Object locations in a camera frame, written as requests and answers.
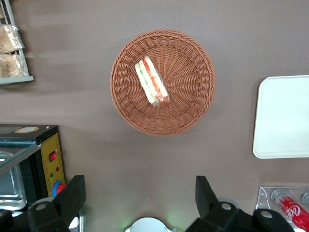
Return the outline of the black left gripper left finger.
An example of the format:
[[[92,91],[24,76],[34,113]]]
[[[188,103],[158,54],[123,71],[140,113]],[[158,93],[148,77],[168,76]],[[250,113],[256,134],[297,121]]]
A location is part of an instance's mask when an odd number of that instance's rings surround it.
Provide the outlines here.
[[[52,200],[32,205],[13,217],[9,210],[0,211],[2,232],[68,232],[86,200],[85,177],[76,175]]]

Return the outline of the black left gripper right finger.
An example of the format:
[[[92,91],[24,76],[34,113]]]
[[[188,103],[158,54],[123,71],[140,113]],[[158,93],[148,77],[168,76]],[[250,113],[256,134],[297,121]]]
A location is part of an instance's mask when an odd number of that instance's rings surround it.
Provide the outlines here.
[[[276,211],[257,209],[252,215],[232,203],[219,201],[204,176],[196,176],[195,202],[200,217],[188,232],[292,232],[294,229]]]

